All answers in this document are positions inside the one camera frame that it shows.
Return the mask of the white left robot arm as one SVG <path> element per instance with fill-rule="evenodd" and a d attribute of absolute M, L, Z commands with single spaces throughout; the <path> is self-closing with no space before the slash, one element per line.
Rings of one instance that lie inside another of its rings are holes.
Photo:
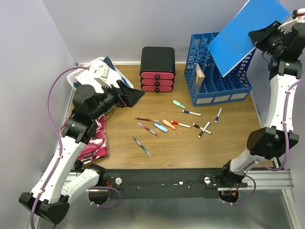
<path fill-rule="evenodd" d="M 107 188 L 106 170 L 95 164 L 89 165 L 67 185 L 64 183 L 77 157 L 95 136 L 96 120 L 112 108 L 133 107 L 145 94 L 121 80 L 117 80 L 117 85 L 103 86 L 102 93 L 89 84 L 76 89 L 72 114 L 57 135 L 58 149 L 36 186 L 19 198 L 19 203 L 31 212 L 31 217 L 37 215 L 58 225 L 67 215 L 70 204 L 83 192 L 92 187 Z"/>

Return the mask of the blue correction tape dispenser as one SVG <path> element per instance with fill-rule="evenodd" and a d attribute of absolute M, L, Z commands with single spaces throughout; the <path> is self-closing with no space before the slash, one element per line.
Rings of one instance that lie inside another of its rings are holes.
<path fill-rule="evenodd" d="M 161 124 L 159 124 L 159 123 L 154 123 L 154 126 L 155 126 L 156 128 L 158 128 L 159 130 L 161 130 L 162 132 L 164 132 L 164 133 L 167 133 L 167 132 L 168 132 L 168 128 L 165 127 L 165 126 L 163 126 L 163 125 L 161 125 Z"/>

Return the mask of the blue file folder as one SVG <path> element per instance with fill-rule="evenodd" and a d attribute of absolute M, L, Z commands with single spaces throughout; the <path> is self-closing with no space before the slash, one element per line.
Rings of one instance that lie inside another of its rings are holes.
<path fill-rule="evenodd" d="M 248 33 L 284 22 L 290 12 L 276 0 L 249 0 L 238 14 L 209 43 L 209 51 L 220 72 L 226 76 L 253 49 Z"/>

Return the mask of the green correction tape dispenser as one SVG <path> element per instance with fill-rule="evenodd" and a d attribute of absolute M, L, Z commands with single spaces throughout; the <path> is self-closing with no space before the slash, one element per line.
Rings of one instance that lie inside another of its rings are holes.
<path fill-rule="evenodd" d="M 186 108 L 182 103 L 180 103 L 180 102 L 178 102 L 178 101 L 176 101 L 176 100 L 173 100 L 173 104 L 174 104 L 175 106 L 177 106 L 177 107 L 182 108 L 182 109 L 185 109 L 185 108 Z"/>

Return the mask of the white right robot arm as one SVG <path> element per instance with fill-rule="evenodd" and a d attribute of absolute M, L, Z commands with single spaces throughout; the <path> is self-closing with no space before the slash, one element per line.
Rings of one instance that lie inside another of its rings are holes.
<path fill-rule="evenodd" d="M 222 168 L 217 181 L 224 187 L 240 184 L 247 171 L 274 157 L 288 157 L 289 150 L 299 141 L 292 123 L 296 87 L 304 81 L 302 63 L 298 59 L 305 48 L 305 21 L 294 19 L 248 33 L 252 43 L 262 52 L 271 55 L 271 100 L 263 128 L 253 131 L 246 150 Z"/>

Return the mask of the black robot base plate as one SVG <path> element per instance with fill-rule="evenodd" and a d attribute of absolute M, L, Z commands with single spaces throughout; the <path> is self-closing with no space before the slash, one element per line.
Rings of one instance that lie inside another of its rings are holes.
<path fill-rule="evenodd" d="M 221 180 L 220 168 L 107 169 L 98 180 L 117 189 L 122 199 L 218 198 L 237 182 Z"/>

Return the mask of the orange cover paperback book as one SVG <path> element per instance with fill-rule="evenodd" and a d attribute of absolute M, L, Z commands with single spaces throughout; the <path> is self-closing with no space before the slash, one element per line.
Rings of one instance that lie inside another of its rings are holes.
<path fill-rule="evenodd" d="M 195 85 L 196 85 L 197 91 L 199 93 L 201 92 L 204 79 L 205 79 L 205 75 L 204 75 L 200 65 L 197 64 L 196 73 L 195 73 Z"/>

